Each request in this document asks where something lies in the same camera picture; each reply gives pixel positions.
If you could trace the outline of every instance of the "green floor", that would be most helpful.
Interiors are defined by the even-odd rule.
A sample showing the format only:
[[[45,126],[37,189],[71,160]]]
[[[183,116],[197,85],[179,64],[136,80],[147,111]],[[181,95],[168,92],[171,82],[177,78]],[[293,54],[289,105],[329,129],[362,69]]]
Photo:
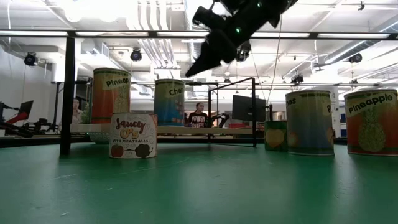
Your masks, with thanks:
[[[0,149],[0,223],[398,223],[398,157],[159,144],[109,159],[76,144]]]

